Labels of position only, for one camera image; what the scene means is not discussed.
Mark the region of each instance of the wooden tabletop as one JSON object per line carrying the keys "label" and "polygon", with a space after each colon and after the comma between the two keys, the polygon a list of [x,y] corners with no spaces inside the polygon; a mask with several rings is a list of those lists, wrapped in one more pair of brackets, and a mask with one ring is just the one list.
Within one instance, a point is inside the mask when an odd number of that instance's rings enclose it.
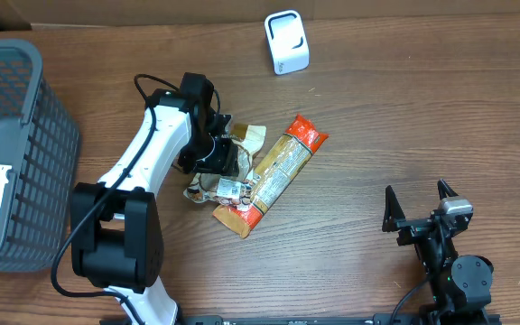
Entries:
{"label": "wooden tabletop", "polygon": [[[4,32],[33,42],[44,76],[78,121],[77,181],[95,182],[143,119],[132,81],[179,84],[206,74],[222,110],[266,125],[259,162],[296,113],[330,139],[242,240],[214,204],[183,198],[190,176],[170,171],[158,196],[161,276],[187,314],[369,316],[390,312],[423,277],[411,246],[381,231],[385,187],[408,218],[438,204],[442,177],[475,207],[455,237],[462,255],[495,265],[493,302],[520,324],[520,14],[316,21],[305,24],[308,69],[276,77],[261,23]],[[155,84],[145,82],[146,88]],[[93,289],[71,271],[60,281]],[[432,299],[428,288],[405,305]],[[94,324],[123,315],[110,298],[69,299],[49,270],[0,274],[0,323]]]}

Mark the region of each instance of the plastic bin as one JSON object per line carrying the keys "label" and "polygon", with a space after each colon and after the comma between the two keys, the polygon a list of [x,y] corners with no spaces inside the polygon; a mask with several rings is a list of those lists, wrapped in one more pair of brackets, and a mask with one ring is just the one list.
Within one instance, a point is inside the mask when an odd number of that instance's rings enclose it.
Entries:
{"label": "plastic bin", "polygon": [[66,233],[79,130],[42,78],[29,42],[0,41],[0,163],[11,165],[0,210],[0,271],[51,265]]}

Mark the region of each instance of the wood grain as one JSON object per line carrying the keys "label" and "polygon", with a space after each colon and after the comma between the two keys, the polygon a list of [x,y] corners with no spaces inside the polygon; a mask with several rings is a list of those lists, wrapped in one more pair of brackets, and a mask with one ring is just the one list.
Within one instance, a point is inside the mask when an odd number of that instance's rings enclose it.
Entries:
{"label": "wood grain", "polygon": [[[141,72],[176,84],[185,71],[206,74],[224,112],[268,127],[257,162],[297,112],[330,133],[245,240],[211,216],[214,204],[182,197],[190,176],[169,173],[158,197],[162,278],[188,314],[391,311],[422,270],[412,247],[381,232],[384,188],[394,185],[409,218],[424,218],[443,177],[475,206],[455,245],[494,263],[489,312],[520,324],[520,14],[315,21],[306,30],[311,66],[281,77],[258,23],[0,38],[41,51],[46,79],[81,128],[78,181],[97,180],[135,135],[143,113],[132,77]],[[60,280],[91,289],[68,258]],[[422,291],[405,309],[429,300]],[[108,298],[60,296],[49,271],[0,274],[0,323],[91,324],[118,315]]]}

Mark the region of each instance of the red package end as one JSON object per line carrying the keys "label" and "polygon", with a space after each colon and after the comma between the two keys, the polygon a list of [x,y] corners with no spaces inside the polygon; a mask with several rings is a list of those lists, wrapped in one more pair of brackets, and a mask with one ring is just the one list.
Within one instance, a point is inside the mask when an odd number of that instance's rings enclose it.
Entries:
{"label": "red package end", "polygon": [[314,124],[300,114],[296,115],[296,119],[284,133],[295,136],[298,140],[310,148],[312,153],[316,153],[324,140],[328,139],[329,137],[328,134],[316,131]]}

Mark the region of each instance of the gray bin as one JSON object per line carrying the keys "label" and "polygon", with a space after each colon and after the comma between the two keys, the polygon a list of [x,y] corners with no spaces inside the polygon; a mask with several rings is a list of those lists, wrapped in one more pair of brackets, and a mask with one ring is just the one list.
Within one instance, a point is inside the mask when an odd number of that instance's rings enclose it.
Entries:
{"label": "gray bin", "polygon": [[0,41],[0,163],[11,165],[0,210],[0,271],[49,267],[66,233],[78,126],[42,78],[29,42]]}

